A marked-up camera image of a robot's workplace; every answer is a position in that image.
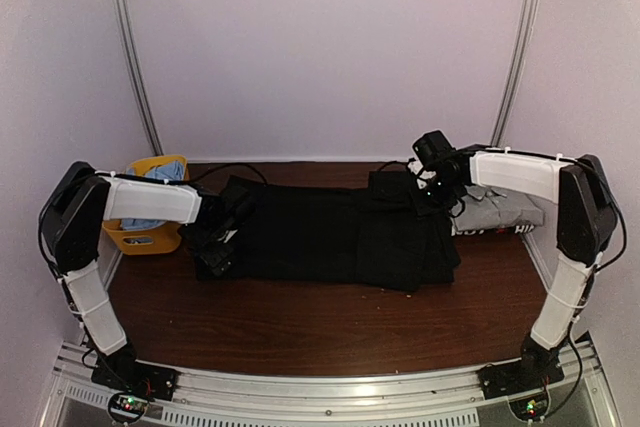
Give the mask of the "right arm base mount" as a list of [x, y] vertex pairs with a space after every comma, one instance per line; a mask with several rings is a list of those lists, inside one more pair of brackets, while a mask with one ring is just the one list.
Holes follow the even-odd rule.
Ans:
[[487, 364], [477, 371], [484, 398], [509, 397], [511, 413], [517, 420], [542, 421], [551, 413], [549, 386], [564, 379], [558, 364], [561, 347], [545, 349], [526, 337], [519, 359]]

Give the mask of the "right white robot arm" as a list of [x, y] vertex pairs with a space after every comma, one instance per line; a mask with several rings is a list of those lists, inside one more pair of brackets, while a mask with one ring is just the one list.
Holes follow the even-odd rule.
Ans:
[[506, 189], [557, 209], [557, 267], [529, 338], [545, 351], [560, 346], [589, 297], [601, 259], [622, 216], [600, 160], [472, 145], [456, 149], [441, 132], [415, 141], [410, 169], [437, 206], [450, 209], [467, 187]]

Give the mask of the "black long sleeve shirt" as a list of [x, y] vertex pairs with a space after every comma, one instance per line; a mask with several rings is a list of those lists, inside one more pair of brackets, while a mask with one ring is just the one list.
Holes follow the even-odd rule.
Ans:
[[356, 189], [238, 176], [225, 187], [231, 185], [247, 188], [256, 209], [230, 240], [235, 260], [228, 273], [200, 280], [365, 284], [405, 292], [454, 280], [460, 256], [451, 221], [425, 202], [406, 171], [372, 171], [367, 186]]

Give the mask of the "grey shirt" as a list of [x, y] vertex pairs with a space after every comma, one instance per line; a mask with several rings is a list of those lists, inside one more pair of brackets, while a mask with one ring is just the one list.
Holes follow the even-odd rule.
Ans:
[[451, 215], [453, 235], [501, 229], [527, 233], [543, 226], [545, 221], [544, 212], [526, 194], [497, 187], [468, 187]]

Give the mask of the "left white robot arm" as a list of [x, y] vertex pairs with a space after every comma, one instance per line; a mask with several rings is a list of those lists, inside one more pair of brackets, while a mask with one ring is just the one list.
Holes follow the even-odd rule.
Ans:
[[175, 222], [218, 241], [237, 229], [237, 217], [230, 200], [193, 181], [102, 172], [83, 161], [69, 167], [43, 206], [38, 218], [41, 255], [95, 349], [109, 356], [106, 376], [121, 390], [133, 391], [143, 383], [144, 371], [119, 352], [128, 338], [98, 268], [102, 224], [127, 218]]

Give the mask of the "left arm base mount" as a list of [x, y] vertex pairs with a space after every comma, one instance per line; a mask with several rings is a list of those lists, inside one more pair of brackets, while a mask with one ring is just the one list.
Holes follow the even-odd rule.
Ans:
[[110, 355], [91, 346], [81, 363], [92, 370], [94, 384], [114, 390], [106, 411], [116, 426], [137, 423], [155, 401], [173, 399], [178, 371], [140, 362], [131, 342]]

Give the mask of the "yellow plastic basket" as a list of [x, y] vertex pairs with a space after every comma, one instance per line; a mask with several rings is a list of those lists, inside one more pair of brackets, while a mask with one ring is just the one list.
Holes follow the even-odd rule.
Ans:
[[[125, 173], [131, 165], [134, 165], [136, 171], [144, 173], [153, 166], [162, 165], [174, 160], [179, 160], [185, 165], [186, 171], [183, 180], [187, 180], [189, 178], [187, 159], [181, 155], [164, 155], [140, 159], [132, 162], [125, 170]], [[120, 227], [121, 220], [122, 219], [114, 219], [105, 221], [102, 224], [102, 230], [124, 255], [169, 254], [178, 249], [182, 242], [182, 238], [178, 233], [179, 223], [165, 221], [165, 224], [155, 229], [125, 231]]]

